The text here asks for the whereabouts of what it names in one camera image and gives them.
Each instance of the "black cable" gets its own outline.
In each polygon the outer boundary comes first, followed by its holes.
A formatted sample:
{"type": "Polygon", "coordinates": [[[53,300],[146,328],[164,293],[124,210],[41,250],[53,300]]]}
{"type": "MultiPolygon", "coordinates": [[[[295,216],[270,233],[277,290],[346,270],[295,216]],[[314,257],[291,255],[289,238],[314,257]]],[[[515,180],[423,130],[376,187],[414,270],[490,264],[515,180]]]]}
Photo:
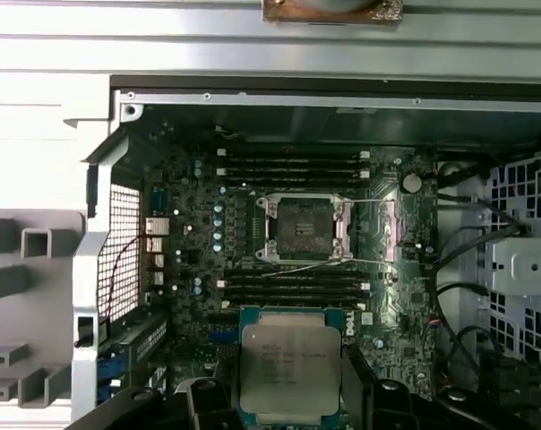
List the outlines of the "black cable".
{"type": "Polygon", "coordinates": [[[466,230],[481,230],[483,232],[485,232],[485,227],[480,227],[480,226],[463,226],[463,227],[460,227],[460,228],[456,228],[453,233],[451,233],[451,235],[449,235],[448,237],[446,237],[446,239],[442,242],[442,244],[440,245],[439,249],[438,249],[438,255],[439,256],[442,256],[443,254],[443,251],[445,250],[446,246],[459,234],[461,233],[462,231],[466,231],[466,230]]]}
{"type": "Polygon", "coordinates": [[[475,374],[479,375],[479,365],[477,365],[477,363],[474,360],[473,356],[469,353],[468,349],[464,346],[464,344],[461,343],[461,341],[456,337],[456,333],[454,332],[454,330],[450,326],[450,323],[448,322],[448,320],[446,318],[446,315],[443,313],[442,305],[440,304],[440,300],[438,298],[438,291],[435,288],[435,285],[436,285],[436,283],[435,283],[435,275],[436,275],[436,273],[437,273],[437,271],[434,271],[433,276],[430,277],[431,280],[433,280],[433,282],[431,283],[431,285],[433,287],[430,287],[428,289],[428,295],[430,296],[430,299],[432,300],[432,302],[435,303],[435,310],[436,310],[436,313],[438,313],[438,317],[442,321],[442,327],[446,330],[446,332],[448,333],[448,336],[450,336],[450,339],[453,340],[454,344],[458,346],[458,348],[461,351],[464,358],[467,359],[472,371],[475,374]]]}
{"type": "MultiPolygon", "coordinates": [[[[502,354],[503,351],[502,351],[502,348],[500,347],[500,345],[497,343],[497,340],[495,340],[494,336],[492,335],[492,333],[490,333],[488,330],[484,329],[483,327],[478,327],[476,325],[469,325],[468,327],[464,327],[463,329],[461,329],[458,333],[458,340],[459,341],[462,341],[463,338],[465,336],[467,336],[468,334],[470,334],[472,331],[479,331],[481,332],[482,334],[484,334],[490,342],[492,342],[492,346],[494,347],[494,350],[495,352],[499,353],[499,354],[502,354]]],[[[450,352],[448,353],[448,355],[446,356],[446,361],[450,361],[454,354],[456,353],[456,350],[458,349],[457,347],[457,343],[454,343],[454,345],[451,347],[451,350],[450,352]]]]}
{"type": "Polygon", "coordinates": [[[523,225],[521,221],[518,219],[513,218],[511,215],[505,213],[498,207],[494,206],[487,200],[483,199],[476,199],[475,201],[471,197],[467,197],[464,195],[449,195],[444,193],[438,193],[438,199],[445,200],[446,202],[455,202],[455,203],[476,203],[480,206],[485,207],[486,209],[489,209],[492,213],[497,215],[502,221],[507,222],[509,224],[515,224],[515,225],[523,225]]]}
{"type": "Polygon", "coordinates": [[[478,294],[479,296],[489,296],[489,291],[486,287],[482,287],[481,285],[475,284],[473,282],[452,282],[451,284],[448,284],[445,287],[438,289],[438,296],[442,293],[445,293],[446,291],[450,291],[451,289],[455,288],[469,289],[470,291],[478,294]]]}
{"type": "Polygon", "coordinates": [[[144,235],[137,235],[133,239],[131,239],[127,244],[119,251],[119,254],[117,254],[116,260],[113,264],[113,268],[111,269],[111,277],[109,278],[109,293],[107,294],[107,310],[106,310],[106,317],[108,318],[111,313],[111,304],[112,304],[112,298],[113,298],[113,291],[116,286],[116,271],[117,267],[119,266],[119,261],[121,260],[121,256],[124,254],[125,251],[129,248],[129,246],[133,245],[137,240],[143,238],[144,235]]]}
{"type": "Polygon", "coordinates": [[[467,251],[480,246],[482,244],[485,244],[487,242],[492,242],[494,240],[502,239],[505,237],[511,237],[516,234],[518,234],[521,231],[521,226],[517,225],[511,225],[506,228],[501,228],[497,231],[493,231],[491,233],[487,233],[486,235],[482,235],[479,237],[475,237],[465,243],[464,245],[460,245],[456,249],[454,249],[451,253],[447,254],[445,257],[441,258],[440,261],[434,266],[434,271],[437,272],[440,269],[444,268],[451,262],[453,262],[456,258],[458,258],[460,255],[465,254],[467,251]]]}

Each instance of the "metal grille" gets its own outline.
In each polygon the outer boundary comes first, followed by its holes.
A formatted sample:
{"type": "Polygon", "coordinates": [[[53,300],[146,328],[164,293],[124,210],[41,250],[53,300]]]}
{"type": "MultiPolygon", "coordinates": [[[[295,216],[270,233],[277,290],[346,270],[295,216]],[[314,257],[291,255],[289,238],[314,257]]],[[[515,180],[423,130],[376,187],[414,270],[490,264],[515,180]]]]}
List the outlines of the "metal grille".
{"type": "MultiPolygon", "coordinates": [[[[513,218],[541,219],[541,158],[497,168],[488,186],[492,203],[513,218]]],[[[503,225],[496,215],[491,224],[492,231],[503,225]]]]}
{"type": "Polygon", "coordinates": [[[149,351],[157,345],[167,333],[167,323],[162,323],[138,348],[137,362],[144,358],[149,351]]]}
{"type": "Polygon", "coordinates": [[[138,303],[141,241],[134,239],[141,233],[140,204],[139,191],[111,185],[110,232],[98,258],[99,314],[109,316],[110,321],[138,303]]]}

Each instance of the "motherboard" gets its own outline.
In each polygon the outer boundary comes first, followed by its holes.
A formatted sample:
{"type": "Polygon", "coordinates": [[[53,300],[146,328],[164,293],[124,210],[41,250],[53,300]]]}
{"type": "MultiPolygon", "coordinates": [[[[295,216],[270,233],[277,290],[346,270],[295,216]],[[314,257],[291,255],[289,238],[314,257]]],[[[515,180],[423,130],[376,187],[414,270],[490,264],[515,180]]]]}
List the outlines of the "motherboard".
{"type": "Polygon", "coordinates": [[[429,397],[435,175],[406,147],[174,142],[145,184],[148,225],[168,224],[147,239],[146,275],[172,314],[171,382],[212,375],[245,309],[320,309],[380,377],[429,397]]]}

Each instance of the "metal panel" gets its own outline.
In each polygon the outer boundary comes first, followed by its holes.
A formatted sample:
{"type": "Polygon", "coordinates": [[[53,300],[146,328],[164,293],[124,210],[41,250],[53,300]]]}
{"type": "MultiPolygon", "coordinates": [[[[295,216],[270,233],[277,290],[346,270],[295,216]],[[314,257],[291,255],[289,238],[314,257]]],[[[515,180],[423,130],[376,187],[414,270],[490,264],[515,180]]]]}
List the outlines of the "metal panel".
{"type": "Polygon", "coordinates": [[[0,4],[0,70],[541,82],[541,0],[413,0],[392,30],[271,25],[259,1],[51,4],[0,4]]]}
{"type": "Polygon", "coordinates": [[[87,234],[73,258],[73,340],[77,341],[80,338],[81,318],[87,318],[87,321],[91,322],[93,336],[89,344],[73,349],[73,420],[82,417],[96,405],[97,358],[102,334],[99,333],[99,317],[107,316],[107,312],[104,315],[100,310],[105,307],[112,312],[113,317],[131,310],[136,303],[133,301],[136,298],[133,292],[139,287],[139,267],[136,264],[139,260],[139,246],[134,248],[137,250],[136,253],[127,255],[128,265],[118,272],[120,277],[125,276],[119,278],[118,282],[125,284],[119,285],[117,291],[122,296],[114,295],[117,308],[107,307],[108,297],[99,303],[99,287],[108,288],[108,284],[99,284],[99,281],[108,280],[117,254],[129,244],[125,242],[127,237],[113,234],[114,229],[117,229],[116,223],[127,221],[128,224],[121,227],[121,231],[131,238],[137,237],[139,197],[133,189],[140,183],[137,179],[142,177],[145,166],[157,162],[160,154],[158,143],[146,144],[131,136],[124,127],[112,133],[87,158],[98,171],[94,184],[97,192],[95,199],[92,199],[93,196],[89,196],[88,199],[90,204],[95,205],[95,216],[88,220],[87,234]],[[126,207],[116,205],[119,202],[117,198],[121,196],[126,199],[126,207]],[[102,260],[101,256],[107,255],[107,250],[111,252],[113,258],[102,260]]]}

